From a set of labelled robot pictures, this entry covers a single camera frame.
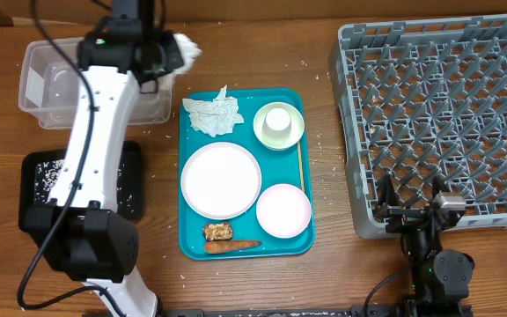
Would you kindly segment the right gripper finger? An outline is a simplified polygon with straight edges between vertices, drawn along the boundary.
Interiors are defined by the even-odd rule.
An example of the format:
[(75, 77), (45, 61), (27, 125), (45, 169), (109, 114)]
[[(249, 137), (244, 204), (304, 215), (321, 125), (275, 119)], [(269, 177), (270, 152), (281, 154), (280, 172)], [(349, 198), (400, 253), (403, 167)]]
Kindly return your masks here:
[(452, 202), (452, 192), (440, 176), (433, 177), (431, 187), (432, 200), (430, 201), (430, 206), (446, 207)]
[(378, 185), (378, 207), (399, 207), (400, 200), (394, 189), (392, 178), (390, 174), (384, 175)]

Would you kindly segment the rice pile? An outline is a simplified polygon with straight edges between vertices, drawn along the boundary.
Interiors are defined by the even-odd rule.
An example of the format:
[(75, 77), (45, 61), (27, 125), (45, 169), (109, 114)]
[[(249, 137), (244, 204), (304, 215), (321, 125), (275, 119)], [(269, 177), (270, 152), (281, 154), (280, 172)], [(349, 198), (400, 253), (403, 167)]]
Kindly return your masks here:
[[(35, 204), (45, 203), (48, 199), (50, 190), (57, 182), (58, 176), (62, 170), (63, 160), (57, 159), (52, 161), (40, 162), (35, 167), (34, 184), (33, 184), (33, 202)], [(119, 208), (128, 207), (129, 213), (134, 212), (136, 207), (136, 194), (129, 185), (128, 167), (121, 163), (117, 171), (117, 200)]]

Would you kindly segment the white cup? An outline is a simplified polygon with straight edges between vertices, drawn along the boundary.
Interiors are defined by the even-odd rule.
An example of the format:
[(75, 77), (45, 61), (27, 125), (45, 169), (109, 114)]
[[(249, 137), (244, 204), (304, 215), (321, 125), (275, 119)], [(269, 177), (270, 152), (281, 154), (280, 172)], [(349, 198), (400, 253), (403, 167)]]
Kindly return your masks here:
[(264, 129), (268, 134), (283, 135), (288, 134), (291, 128), (291, 118), (287, 110), (274, 107), (271, 108), (264, 120)]

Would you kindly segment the white napkin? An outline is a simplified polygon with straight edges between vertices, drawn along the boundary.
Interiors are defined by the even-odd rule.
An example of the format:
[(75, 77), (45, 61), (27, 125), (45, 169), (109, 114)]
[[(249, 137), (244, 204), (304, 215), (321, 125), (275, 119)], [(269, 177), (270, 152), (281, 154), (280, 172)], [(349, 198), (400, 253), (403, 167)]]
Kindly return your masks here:
[(172, 73), (163, 76), (166, 82), (173, 82), (178, 75), (185, 74), (191, 70), (195, 60), (202, 54), (198, 45), (191, 41), (184, 33), (176, 33), (174, 39), (181, 52), (184, 64)]
[(245, 122), (238, 100), (227, 95), (226, 85), (211, 101), (185, 98), (182, 105), (189, 113), (190, 126), (211, 137), (231, 134), (236, 124)]

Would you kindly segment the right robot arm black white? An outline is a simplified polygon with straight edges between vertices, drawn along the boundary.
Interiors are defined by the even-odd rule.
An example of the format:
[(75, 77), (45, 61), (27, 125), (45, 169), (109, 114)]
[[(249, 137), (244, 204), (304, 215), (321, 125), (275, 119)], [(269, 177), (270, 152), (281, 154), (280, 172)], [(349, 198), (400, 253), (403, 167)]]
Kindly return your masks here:
[[(469, 296), (474, 259), (452, 249), (443, 249), (440, 233), (453, 228), (466, 212), (462, 195), (453, 193), (442, 178), (432, 179), (432, 200), (423, 208), (402, 204), (387, 174), (378, 185), (374, 213), (387, 220), (386, 231), (398, 233), (407, 254), (408, 267), (393, 273), (367, 295), (364, 316), (473, 317), (471, 306), (462, 299)], [(398, 276), (409, 273), (414, 293), (387, 308), (372, 308), (373, 295)]]

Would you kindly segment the large white plate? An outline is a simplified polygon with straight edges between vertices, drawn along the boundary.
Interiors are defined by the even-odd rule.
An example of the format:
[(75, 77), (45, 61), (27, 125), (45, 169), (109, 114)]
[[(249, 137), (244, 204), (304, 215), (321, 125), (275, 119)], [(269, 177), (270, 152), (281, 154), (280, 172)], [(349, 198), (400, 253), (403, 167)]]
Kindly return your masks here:
[(216, 142), (194, 152), (183, 166), (180, 189), (187, 205), (214, 220), (237, 217), (261, 192), (261, 168), (244, 147)]

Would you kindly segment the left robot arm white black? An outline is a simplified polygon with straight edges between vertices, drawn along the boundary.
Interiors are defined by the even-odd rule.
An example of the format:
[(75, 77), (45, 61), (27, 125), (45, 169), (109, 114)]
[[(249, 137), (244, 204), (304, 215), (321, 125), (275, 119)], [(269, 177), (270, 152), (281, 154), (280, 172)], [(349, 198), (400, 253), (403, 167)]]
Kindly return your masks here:
[(164, 2), (114, 1), (78, 43), (70, 60), (77, 112), (62, 170), (48, 200), (26, 209), (20, 224), (37, 260), (96, 293), (114, 316), (163, 314), (136, 268), (138, 231), (117, 211), (117, 177), (142, 86), (185, 65), (165, 14)]

